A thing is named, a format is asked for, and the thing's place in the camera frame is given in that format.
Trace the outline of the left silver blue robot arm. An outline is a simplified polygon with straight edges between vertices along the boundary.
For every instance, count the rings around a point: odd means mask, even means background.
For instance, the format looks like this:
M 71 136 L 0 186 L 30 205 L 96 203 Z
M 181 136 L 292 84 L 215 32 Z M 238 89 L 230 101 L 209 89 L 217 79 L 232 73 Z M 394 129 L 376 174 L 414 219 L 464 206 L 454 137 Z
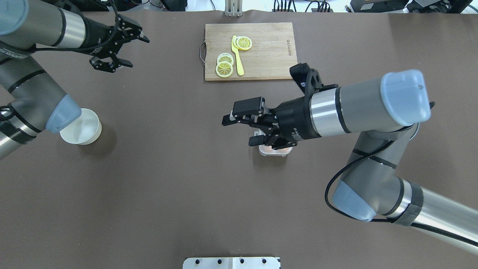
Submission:
M 91 56 L 98 71 L 114 73 L 133 64 L 118 58 L 126 43 L 150 40 L 135 20 L 118 14 L 104 25 L 41 0 L 1 1 L 1 86 L 13 101 L 1 106 L 0 155 L 5 158 L 39 133 L 59 133 L 77 120 L 82 110 L 33 58 L 35 52 L 76 52 Z

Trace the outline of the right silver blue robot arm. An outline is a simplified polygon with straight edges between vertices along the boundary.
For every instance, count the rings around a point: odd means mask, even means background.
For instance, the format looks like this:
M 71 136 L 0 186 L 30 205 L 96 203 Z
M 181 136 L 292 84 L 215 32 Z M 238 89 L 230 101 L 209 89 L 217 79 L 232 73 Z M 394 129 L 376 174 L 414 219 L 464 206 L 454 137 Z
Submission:
M 256 97 L 234 103 L 223 126 L 260 129 L 249 146 L 279 150 L 301 140 L 359 133 L 348 163 L 326 186 L 335 212 L 364 222 L 420 229 L 477 254 L 477 210 L 396 176 L 395 170 L 420 123 L 431 116 L 423 73 L 389 72 L 349 86 L 325 85 L 307 64 L 290 68 L 303 97 L 268 108 Z

